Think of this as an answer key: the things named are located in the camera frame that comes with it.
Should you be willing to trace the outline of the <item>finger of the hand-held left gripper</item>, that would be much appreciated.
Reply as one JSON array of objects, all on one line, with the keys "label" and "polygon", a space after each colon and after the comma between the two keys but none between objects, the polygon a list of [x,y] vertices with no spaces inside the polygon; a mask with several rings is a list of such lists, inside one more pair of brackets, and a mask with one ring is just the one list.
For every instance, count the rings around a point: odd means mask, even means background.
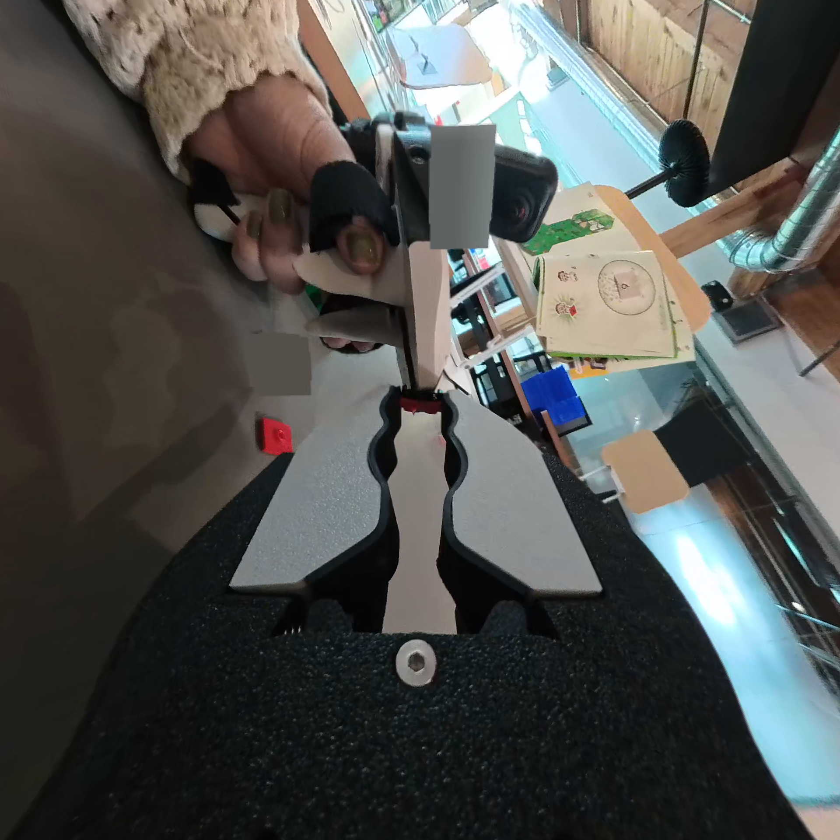
[{"label": "finger of the hand-held left gripper", "polygon": [[405,293],[404,385],[410,392],[436,392],[453,360],[448,257],[429,243],[400,245]]}]

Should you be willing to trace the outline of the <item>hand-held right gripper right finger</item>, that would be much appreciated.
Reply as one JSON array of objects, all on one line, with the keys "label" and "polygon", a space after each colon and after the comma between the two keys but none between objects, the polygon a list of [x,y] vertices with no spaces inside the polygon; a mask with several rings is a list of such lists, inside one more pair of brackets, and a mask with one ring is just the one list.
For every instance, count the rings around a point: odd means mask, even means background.
[{"label": "hand-held right gripper right finger", "polygon": [[602,583],[541,450],[472,397],[446,400],[461,462],[448,493],[456,546],[518,594],[600,595]]}]

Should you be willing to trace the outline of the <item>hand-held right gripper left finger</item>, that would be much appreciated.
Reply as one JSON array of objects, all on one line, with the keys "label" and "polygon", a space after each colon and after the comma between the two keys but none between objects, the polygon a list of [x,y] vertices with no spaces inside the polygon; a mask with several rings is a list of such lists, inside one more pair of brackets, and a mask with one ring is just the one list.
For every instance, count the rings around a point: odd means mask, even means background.
[{"label": "hand-held right gripper left finger", "polygon": [[298,594],[366,550],[392,512],[401,389],[379,386],[316,426],[290,459],[229,587]]}]

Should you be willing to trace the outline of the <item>red square lego plate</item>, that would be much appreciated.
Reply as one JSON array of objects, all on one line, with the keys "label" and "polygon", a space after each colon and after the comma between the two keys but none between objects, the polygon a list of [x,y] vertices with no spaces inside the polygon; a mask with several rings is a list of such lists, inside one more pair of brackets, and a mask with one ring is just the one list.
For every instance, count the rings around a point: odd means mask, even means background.
[{"label": "red square lego plate", "polygon": [[259,415],[255,420],[255,441],[264,455],[277,457],[292,454],[291,427],[275,418]]}]

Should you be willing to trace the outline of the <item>person's left hand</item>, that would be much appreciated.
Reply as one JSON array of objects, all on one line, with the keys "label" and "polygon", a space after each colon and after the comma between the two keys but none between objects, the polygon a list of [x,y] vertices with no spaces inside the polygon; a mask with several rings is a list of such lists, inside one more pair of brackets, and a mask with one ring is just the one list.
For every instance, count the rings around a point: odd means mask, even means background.
[{"label": "person's left hand", "polygon": [[234,193],[257,199],[238,213],[232,253],[242,274],[289,296],[302,294],[293,262],[302,252],[312,179],[327,165],[355,163],[329,110],[299,79],[263,76],[228,94],[183,152],[218,168]]}]

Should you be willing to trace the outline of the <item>blue storage bin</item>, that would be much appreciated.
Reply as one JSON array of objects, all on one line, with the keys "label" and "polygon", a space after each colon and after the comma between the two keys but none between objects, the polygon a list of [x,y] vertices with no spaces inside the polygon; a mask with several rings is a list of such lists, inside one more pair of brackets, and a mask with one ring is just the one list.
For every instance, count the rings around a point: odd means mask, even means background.
[{"label": "blue storage bin", "polygon": [[564,365],[535,374],[523,381],[521,388],[532,414],[540,418],[546,412],[557,435],[565,436],[592,425]]}]

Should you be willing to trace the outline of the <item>green printed booklet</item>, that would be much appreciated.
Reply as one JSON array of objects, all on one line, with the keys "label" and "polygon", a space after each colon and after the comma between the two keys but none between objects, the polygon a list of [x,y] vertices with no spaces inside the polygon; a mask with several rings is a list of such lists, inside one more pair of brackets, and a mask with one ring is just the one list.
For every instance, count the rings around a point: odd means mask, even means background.
[{"label": "green printed booklet", "polygon": [[591,183],[558,191],[537,233],[521,244],[530,257],[603,256],[641,248]]}]

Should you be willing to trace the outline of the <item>cream instruction booklet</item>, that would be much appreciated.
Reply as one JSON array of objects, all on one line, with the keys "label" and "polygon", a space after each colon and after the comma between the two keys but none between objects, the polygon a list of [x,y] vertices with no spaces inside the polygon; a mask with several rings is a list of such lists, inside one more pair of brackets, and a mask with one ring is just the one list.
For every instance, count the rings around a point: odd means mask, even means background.
[{"label": "cream instruction booklet", "polygon": [[691,357],[692,335],[652,250],[534,260],[535,331],[557,358],[652,365]]}]

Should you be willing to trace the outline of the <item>tan wooden table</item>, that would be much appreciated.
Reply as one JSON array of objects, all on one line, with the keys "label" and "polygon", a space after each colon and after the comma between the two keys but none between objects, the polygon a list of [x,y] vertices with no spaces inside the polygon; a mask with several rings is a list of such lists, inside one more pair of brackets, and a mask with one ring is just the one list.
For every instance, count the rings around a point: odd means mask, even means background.
[{"label": "tan wooden table", "polygon": [[642,250],[651,250],[673,288],[689,329],[697,333],[703,329],[711,315],[711,305],[690,273],[679,263],[673,250],[650,226],[633,202],[617,188],[594,185],[595,192],[627,228]]}]

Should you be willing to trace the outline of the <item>black ribbed round stool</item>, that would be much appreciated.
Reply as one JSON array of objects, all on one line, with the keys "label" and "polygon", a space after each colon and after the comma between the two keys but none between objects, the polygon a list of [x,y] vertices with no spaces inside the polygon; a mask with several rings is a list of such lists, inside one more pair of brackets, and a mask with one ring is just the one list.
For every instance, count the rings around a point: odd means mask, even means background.
[{"label": "black ribbed round stool", "polygon": [[704,199],[710,156],[702,132],[692,121],[679,119],[666,128],[658,147],[658,162],[659,173],[625,192],[629,200],[660,185],[680,207],[693,207]]}]

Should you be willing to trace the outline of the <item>grey pad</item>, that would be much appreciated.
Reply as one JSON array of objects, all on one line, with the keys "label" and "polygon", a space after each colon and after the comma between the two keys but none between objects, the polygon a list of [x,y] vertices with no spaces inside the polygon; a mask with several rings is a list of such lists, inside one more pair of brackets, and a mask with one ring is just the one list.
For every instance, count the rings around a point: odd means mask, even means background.
[{"label": "grey pad", "polygon": [[716,311],[711,320],[732,345],[740,345],[783,327],[776,310],[762,296],[736,301],[729,308]]}]

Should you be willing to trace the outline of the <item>wooden beam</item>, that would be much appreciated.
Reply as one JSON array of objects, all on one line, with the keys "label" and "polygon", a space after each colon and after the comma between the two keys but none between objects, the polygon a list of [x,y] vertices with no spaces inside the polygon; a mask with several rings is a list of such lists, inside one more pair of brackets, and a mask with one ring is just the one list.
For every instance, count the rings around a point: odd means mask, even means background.
[{"label": "wooden beam", "polygon": [[659,236],[681,258],[738,231],[760,227],[792,209],[809,173],[808,166],[784,159],[749,178],[737,194]]}]

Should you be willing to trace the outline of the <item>black panel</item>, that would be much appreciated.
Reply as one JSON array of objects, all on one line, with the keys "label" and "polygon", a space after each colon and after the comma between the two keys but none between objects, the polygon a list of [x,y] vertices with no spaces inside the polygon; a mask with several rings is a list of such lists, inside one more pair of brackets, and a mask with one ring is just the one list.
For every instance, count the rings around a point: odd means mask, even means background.
[{"label": "black panel", "polygon": [[788,157],[839,50],[838,1],[757,3],[704,197]]}]

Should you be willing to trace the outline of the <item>silver ventilation duct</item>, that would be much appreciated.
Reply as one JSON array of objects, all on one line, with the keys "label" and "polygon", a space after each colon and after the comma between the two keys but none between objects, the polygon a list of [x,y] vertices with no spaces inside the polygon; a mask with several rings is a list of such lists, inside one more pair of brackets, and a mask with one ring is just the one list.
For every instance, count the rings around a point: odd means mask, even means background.
[{"label": "silver ventilation duct", "polygon": [[812,166],[803,192],[773,235],[743,234],[731,247],[730,262],[750,272],[783,274],[815,256],[839,216],[839,130]]}]

